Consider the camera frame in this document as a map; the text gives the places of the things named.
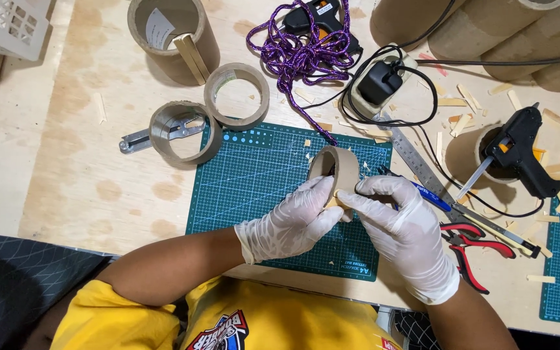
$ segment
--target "red-handled pliers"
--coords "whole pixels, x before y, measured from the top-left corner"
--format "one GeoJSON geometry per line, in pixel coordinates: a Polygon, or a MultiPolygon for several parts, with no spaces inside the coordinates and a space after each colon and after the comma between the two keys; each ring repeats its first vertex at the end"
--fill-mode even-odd
{"type": "Polygon", "coordinates": [[[516,255],[513,250],[506,244],[497,242],[495,240],[480,240],[471,239],[465,234],[455,234],[451,230],[462,230],[466,232],[471,232],[475,236],[480,238],[485,237],[485,232],[478,226],[470,223],[452,223],[452,224],[442,224],[440,223],[441,231],[447,232],[447,234],[441,233],[442,238],[446,239],[450,243],[449,248],[455,252],[457,256],[457,263],[459,266],[457,270],[462,275],[463,279],[472,286],[476,291],[481,294],[490,294],[490,291],[485,289],[474,277],[471,271],[470,263],[466,257],[466,247],[488,247],[492,248],[498,253],[500,253],[504,258],[515,259],[516,255]]]}

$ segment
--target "white latex glove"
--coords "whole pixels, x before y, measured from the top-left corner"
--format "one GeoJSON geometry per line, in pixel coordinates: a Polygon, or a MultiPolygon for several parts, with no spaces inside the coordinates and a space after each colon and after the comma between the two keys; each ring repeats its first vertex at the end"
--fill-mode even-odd
{"type": "Polygon", "coordinates": [[[459,273],[444,254],[436,213],[411,182],[395,176],[373,176],[356,185],[362,195],[392,195],[399,211],[358,194],[338,191],[338,199],[353,208],[371,242],[407,281],[412,295],[437,305],[455,294],[459,273]]]}
{"type": "Polygon", "coordinates": [[[235,225],[245,262],[294,257],[311,250],[344,213],[341,207],[321,211],[333,182],[331,176],[306,181],[261,219],[235,225]]]}

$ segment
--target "blue pen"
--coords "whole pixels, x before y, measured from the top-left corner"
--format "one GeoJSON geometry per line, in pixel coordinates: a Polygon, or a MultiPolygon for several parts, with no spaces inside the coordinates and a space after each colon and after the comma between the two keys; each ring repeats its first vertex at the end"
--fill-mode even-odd
{"type": "MultiPolygon", "coordinates": [[[[379,172],[380,175],[392,175],[392,176],[397,176],[399,178],[402,178],[401,175],[397,175],[397,174],[393,173],[392,171],[390,171],[390,169],[386,168],[384,165],[382,165],[381,168],[377,168],[377,171],[379,172]]],[[[438,197],[435,193],[426,189],[422,185],[419,185],[414,181],[410,181],[410,182],[414,186],[416,186],[416,188],[418,189],[418,192],[421,193],[421,196],[424,199],[427,199],[429,202],[432,202],[436,207],[440,208],[441,210],[443,210],[445,212],[450,212],[450,205],[447,202],[440,199],[440,197],[438,197]]],[[[399,208],[396,204],[394,204],[394,208],[399,210],[399,208]]]]}

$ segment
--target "purple rope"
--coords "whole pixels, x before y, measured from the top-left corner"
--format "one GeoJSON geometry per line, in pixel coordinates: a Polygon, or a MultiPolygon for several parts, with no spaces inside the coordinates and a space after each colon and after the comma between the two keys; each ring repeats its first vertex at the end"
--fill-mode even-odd
{"type": "Polygon", "coordinates": [[[278,6],[271,14],[270,20],[253,28],[246,37],[248,45],[253,50],[260,52],[261,60],[265,63],[267,69],[278,76],[278,90],[286,94],[291,106],[297,109],[318,132],[323,134],[332,146],[338,145],[336,139],[328,131],[323,130],[303,108],[297,105],[291,90],[293,89],[293,80],[299,78],[308,86],[324,80],[349,80],[349,74],[326,68],[326,65],[328,67],[349,68],[354,64],[354,59],[346,54],[351,38],[349,35],[349,3],[348,0],[341,0],[341,3],[345,9],[343,29],[329,33],[321,40],[319,40],[319,28],[314,23],[312,13],[301,0],[295,0],[290,5],[278,6]],[[310,19],[310,39],[305,45],[299,40],[299,37],[279,32],[276,24],[276,16],[280,10],[293,9],[297,6],[301,6],[310,19]],[[253,44],[252,36],[264,28],[267,28],[269,37],[262,46],[253,44]],[[348,60],[343,62],[340,60],[341,57],[347,57],[348,60]],[[314,80],[309,79],[315,72],[321,72],[325,75],[318,76],[314,80]]]}

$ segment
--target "white plastic basket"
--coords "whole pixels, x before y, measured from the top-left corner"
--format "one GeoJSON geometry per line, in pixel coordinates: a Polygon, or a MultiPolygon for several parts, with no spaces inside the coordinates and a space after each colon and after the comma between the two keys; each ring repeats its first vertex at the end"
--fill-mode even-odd
{"type": "Polygon", "coordinates": [[[51,0],[0,0],[0,53],[35,61],[49,21],[51,0]]]}

